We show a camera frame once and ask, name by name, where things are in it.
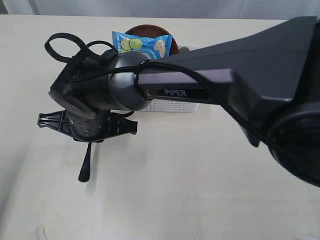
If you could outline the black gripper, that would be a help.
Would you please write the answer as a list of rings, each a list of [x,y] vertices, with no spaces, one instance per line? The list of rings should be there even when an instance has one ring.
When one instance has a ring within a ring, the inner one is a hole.
[[[37,125],[50,128],[73,138],[77,142],[101,143],[105,139],[137,133],[138,123],[127,119],[133,112],[120,114],[107,111],[98,113],[95,119],[86,119],[66,110],[40,113]]]

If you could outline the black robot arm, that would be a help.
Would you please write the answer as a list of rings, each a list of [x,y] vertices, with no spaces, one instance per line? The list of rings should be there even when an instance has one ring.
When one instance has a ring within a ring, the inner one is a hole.
[[[288,172],[320,184],[320,21],[295,17],[244,38],[158,59],[138,51],[103,54],[59,32],[51,40],[78,45],[72,57],[44,47],[65,67],[49,96],[61,111],[41,113],[37,124],[77,142],[136,134],[129,120],[152,100],[221,106],[254,147],[267,145]]]

